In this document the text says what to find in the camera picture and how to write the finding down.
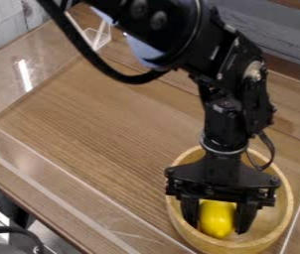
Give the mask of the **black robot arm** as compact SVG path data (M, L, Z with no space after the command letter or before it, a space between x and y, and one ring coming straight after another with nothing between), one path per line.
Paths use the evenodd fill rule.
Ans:
M223 20L209 0L83 0L128 34L137 57L157 70L181 69L199 86L205 110L199 161L165 170L166 195L199 225L199 201L233 202L235 232L249 230L257 211L276 203L278 177L244 161L249 140L271 145L268 69L256 43Z

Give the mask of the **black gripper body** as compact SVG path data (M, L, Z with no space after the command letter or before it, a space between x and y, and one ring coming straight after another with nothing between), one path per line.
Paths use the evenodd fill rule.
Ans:
M276 150L264 133L259 138L271 152L264 165L256 163L247 147L237 151L219 150L215 148L219 143L203 136L203 157L165 170L166 195L177 200L211 199L255 207L274 206L282 180L265 170L274 163Z

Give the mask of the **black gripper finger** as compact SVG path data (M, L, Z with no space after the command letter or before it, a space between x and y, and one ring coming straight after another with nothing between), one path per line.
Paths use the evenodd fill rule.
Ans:
M181 210L185 220L195 228L197 228L200 215L200 201L196 198L184 196L181 198Z
M257 215L257 204L240 203L235 212L235 232L243 234L249 230L252 222Z

